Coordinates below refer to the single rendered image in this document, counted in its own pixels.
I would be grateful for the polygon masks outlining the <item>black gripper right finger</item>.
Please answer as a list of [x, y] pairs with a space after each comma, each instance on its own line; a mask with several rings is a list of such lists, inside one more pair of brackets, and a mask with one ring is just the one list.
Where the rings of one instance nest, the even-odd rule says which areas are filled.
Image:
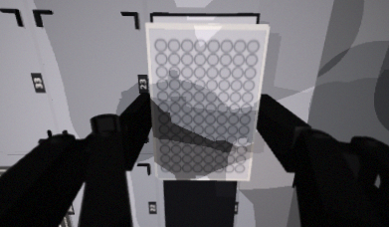
[[257, 131], [294, 173], [300, 227], [389, 227], [389, 145], [369, 136], [338, 141], [268, 94]]

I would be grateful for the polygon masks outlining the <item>white multi-well plate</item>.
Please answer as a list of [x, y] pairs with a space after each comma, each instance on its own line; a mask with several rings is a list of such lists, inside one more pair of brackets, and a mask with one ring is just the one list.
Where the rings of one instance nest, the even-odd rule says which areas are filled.
[[[11, 166], [0, 167], [0, 175], [2, 175], [9, 167], [11, 167]], [[63, 221], [59, 227], [72, 227], [68, 213], [67, 213], [66, 217], [63, 219]]]
[[250, 181], [269, 24], [145, 30], [155, 176]]

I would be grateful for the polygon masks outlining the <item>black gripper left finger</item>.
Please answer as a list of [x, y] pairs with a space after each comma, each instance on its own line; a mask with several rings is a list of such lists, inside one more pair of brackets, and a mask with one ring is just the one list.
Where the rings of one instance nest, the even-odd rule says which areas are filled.
[[150, 93], [91, 126], [46, 138], [0, 175], [0, 227], [59, 227], [83, 184], [78, 227], [133, 227], [126, 172], [152, 128]]

